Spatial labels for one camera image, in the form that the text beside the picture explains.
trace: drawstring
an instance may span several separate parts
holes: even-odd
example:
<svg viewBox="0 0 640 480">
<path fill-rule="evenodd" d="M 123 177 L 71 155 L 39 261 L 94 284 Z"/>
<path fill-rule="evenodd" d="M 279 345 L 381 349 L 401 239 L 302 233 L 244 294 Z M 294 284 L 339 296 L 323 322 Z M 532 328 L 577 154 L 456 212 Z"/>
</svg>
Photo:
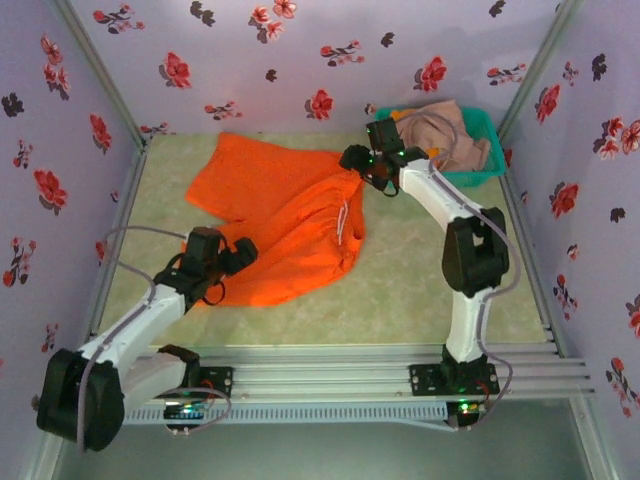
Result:
<svg viewBox="0 0 640 480">
<path fill-rule="evenodd" d="M 349 205 L 343 200 L 344 205 L 340 207 L 340 213 L 338 214 L 338 245 L 342 245 L 342 230 L 344 224 L 347 223 L 347 214 L 349 213 Z"/>
</svg>

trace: floral wallpaper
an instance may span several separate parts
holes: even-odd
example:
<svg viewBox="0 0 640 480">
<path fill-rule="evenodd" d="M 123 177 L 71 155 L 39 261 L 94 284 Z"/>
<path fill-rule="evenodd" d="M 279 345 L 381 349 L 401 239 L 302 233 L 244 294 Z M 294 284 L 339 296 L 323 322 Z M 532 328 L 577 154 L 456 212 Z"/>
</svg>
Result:
<svg viewBox="0 0 640 480">
<path fill-rule="evenodd" d="M 504 142 L 549 293 L 591 370 L 622 478 L 640 472 L 640 67 L 628 56 L 640 42 L 628 15 L 636 6 L 585 2 Z"/>
<path fill-rule="evenodd" d="M 448 98 L 499 125 L 558 0 L 68 3 L 140 127 L 217 133 L 360 130 Z"/>
<path fill-rule="evenodd" d="M 44 0 L 3 4 L 0 30 L 2 478 L 38 438 L 46 365 L 79 346 L 135 144 Z"/>
</svg>

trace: plastic basket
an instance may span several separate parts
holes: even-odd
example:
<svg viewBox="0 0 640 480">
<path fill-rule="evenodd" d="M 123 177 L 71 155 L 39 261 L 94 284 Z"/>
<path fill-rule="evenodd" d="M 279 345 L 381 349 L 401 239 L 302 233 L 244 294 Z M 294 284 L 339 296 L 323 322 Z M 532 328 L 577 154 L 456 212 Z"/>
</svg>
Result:
<svg viewBox="0 0 640 480">
<path fill-rule="evenodd" d="M 376 112 L 375 119 L 384 120 L 389 118 L 394 110 L 403 110 L 403 108 L 381 108 Z M 491 143 L 489 156 L 484 169 L 480 172 L 443 172 L 442 174 L 458 188 L 477 187 L 491 177 L 504 175 L 506 171 L 504 153 L 502 152 L 496 129 L 487 112 L 480 108 L 461 108 L 460 110 L 462 111 L 462 118 L 469 136 L 474 140 L 486 138 Z"/>
</svg>

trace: orange cloth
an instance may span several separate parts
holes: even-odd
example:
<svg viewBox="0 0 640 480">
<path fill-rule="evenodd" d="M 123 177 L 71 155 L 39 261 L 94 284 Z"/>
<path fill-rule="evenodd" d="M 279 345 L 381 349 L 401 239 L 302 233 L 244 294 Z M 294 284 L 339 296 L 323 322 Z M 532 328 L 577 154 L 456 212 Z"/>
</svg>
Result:
<svg viewBox="0 0 640 480">
<path fill-rule="evenodd" d="M 224 280 L 220 305 L 277 305 L 353 268 L 365 236 L 364 182 L 340 156 L 220 134 L 186 199 L 229 222 L 219 229 L 230 246 L 248 237 L 258 248 L 255 263 Z M 207 299 L 220 294 L 211 287 Z"/>
</svg>

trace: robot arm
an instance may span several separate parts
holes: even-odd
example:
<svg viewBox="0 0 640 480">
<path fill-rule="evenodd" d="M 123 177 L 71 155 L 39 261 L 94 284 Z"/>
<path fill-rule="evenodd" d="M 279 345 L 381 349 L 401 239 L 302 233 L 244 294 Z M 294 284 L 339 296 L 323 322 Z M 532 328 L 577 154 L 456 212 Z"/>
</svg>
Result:
<svg viewBox="0 0 640 480">
<path fill-rule="evenodd" d="M 178 387 L 195 387 L 199 378 L 196 353 L 168 345 L 150 359 L 138 359 L 153 339 L 180 320 L 196 302 L 257 258 L 246 238 L 232 252 L 219 231 L 196 227 L 189 235 L 180 265 L 171 261 L 153 279 L 153 292 L 122 319 L 76 352 L 61 349 L 47 366 L 38 407 L 40 429 L 76 440 L 79 403 L 84 403 L 84 445 L 94 451 L 108 446 L 125 415 Z M 86 369 L 86 395 L 81 379 Z"/>
<path fill-rule="evenodd" d="M 504 215 L 498 208 L 483 209 L 465 197 L 433 167 L 427 153 L 417 147 L 405 149 L 393 119 L 368 124 L 367 133 L 371 148 L 347 148 L 340 164 L 358 171 L 363 180 L 387 196 L 400 190 L 411 195 L 445 232 L 442 270 L 454 292 L 443 364 L 450 383 L 457 384 L 454 377 L 478 375 L 477 366 L 486 363 L 478 344 L 478 326 L 482 324 L 483 336 L 490 294 L 509 269 L 507 246 L 472 212 L 480 212 L 503 232 Z M 387 193 L 389 186 L 394 188 L 392 194 Z"/>
</svg>

